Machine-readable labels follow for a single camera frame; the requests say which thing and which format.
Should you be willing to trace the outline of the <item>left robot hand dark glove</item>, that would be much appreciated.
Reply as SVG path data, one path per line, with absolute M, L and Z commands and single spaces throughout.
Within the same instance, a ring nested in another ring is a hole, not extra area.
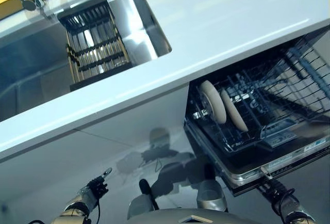
M 99 177 L 91 180 L 87 187 L 91 190 L 93 196 L 96 200 L 99 200 L 101 197 L 103 197 L 109 189 L 107 188 L 107 183 L 105 183 L 105 178 L 110 175 L 112 172 L 112 168 L 108 168 L 103 174 L 101 174 Z

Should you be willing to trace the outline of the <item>right robot hand dark glove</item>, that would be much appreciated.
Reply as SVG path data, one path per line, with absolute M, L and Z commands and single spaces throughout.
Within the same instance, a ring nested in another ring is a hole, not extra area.
M 265 172 L 264 175 L 265 179 L 259 185 L 258 190 L 270 203 L 278 203 L 286 193 L 287 188 L 280 181 L 272 177 L 269 172 Z

